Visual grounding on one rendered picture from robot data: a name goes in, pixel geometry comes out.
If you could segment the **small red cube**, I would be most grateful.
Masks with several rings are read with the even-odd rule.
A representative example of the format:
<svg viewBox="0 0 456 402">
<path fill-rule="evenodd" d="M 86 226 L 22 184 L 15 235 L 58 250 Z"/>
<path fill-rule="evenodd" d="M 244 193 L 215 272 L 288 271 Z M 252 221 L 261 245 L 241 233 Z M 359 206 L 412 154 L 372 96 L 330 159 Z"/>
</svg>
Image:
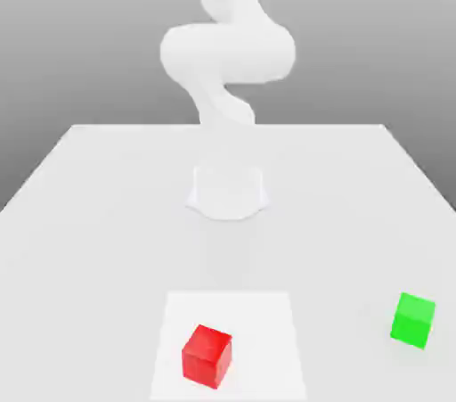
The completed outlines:
<svg viewBox="0 0 456 402">
<path fill-rule="evenodd" d="M 232 336 L 199 324 L 182 349 L 183 377 L 216 390 L 232 362 Z"/>
</svg>

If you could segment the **small green cube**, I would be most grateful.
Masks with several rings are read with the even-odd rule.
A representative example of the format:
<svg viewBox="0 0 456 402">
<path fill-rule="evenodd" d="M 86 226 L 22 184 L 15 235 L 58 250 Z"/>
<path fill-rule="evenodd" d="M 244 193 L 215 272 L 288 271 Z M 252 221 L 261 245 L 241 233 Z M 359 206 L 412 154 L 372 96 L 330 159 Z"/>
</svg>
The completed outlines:
<svg viewBox="0 0 456 402">
<path fill-rule="evenodd" d="M 390 337 L 424 350 L 435 311 L 434 301 L 402 292 L 395 310 Z"/>
</svg>

